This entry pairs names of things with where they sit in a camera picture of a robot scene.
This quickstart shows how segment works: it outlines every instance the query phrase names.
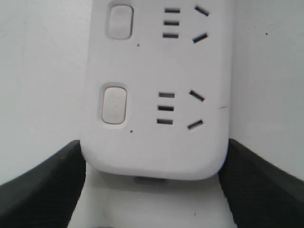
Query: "white switch button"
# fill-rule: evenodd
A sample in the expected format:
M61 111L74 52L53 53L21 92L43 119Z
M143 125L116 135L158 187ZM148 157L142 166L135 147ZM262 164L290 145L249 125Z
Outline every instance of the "white switch button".
M127 91L120 87L109 87L104 91L102 119L108 124L121 124L125 117Z
M113 39L128 39L132 33L133 9L127 5L117 5L111 10L109 35Z

